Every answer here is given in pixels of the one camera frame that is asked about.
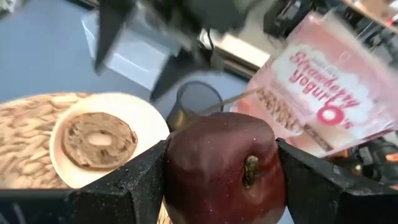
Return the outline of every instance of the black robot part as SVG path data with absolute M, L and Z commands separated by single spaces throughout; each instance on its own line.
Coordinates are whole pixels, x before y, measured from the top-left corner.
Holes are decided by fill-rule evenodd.
M 396 223 L 398 191 L 277 139 L 295 224 Z M 79 190 L 0 190 L 3 223 L 156 224 L 163 198 L 161 141 Z

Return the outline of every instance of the glass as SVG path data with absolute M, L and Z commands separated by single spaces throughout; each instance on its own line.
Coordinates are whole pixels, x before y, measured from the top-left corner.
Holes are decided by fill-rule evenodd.
M 215 88 L 207 83 L 192 81 L 184 83 L 177 92 L 177 100 L 167 117 L 167 125 L 171 131 L 182 129 L 196 120 L 199 115 L 209 115 L 221 112 L 224 106 L 208 111 L 223 99 Z

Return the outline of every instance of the apple stem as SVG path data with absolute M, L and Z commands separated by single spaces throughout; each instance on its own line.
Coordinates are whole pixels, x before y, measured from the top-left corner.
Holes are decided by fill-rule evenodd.
M 254 183 L 258 168 L 259 159 L 256 156 L 248 156 L 244 162 L 243 177 L 243 184 L 246 188 L 249 188 Z

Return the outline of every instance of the table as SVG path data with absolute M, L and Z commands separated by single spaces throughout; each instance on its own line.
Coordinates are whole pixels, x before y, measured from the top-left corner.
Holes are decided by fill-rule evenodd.
M 85 13 L 64 0 L 30 0 L 0 20 L 0 35 L 5 36 L 0 40 L 0 102 L 43 93 L 104 91 L 149 101 L 148 90 L 113 71 L 96 76 L 81 25 Z M 211 84 L 224 99 L 241 93 L 247 84 L 225 72 L 198 72 L 181 83 L 188 80 Z M 163 117 L 170 113 L 181 83 L 153 103 Z M 293 223 L 288 210 L 279 223 Z

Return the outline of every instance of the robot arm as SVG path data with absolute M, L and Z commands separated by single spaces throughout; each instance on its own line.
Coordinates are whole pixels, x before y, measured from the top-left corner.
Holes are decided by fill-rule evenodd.
M 396 222 L 398 191 L 276 141 L 294 223 Z M 0 190 L 0 222 L 155 224 L 167 147 L 161 141 L 79 190 Z
M 213 49 L 207 49 L 198 36 L 203 29 L 220 34 L 239 31 L 250 10 L 260 1 L 263 0 L 100 1 L 95 69 L 99 72 L 102 68 L 126 21 L 138 10 L 144 11 L 156 29 L 174 37 L 182 48 L 178 57 L 170 57 L 165 64 L 151 94 L 151 100 L 156 100 L 195 70 L 222 68 L 221 57 Z

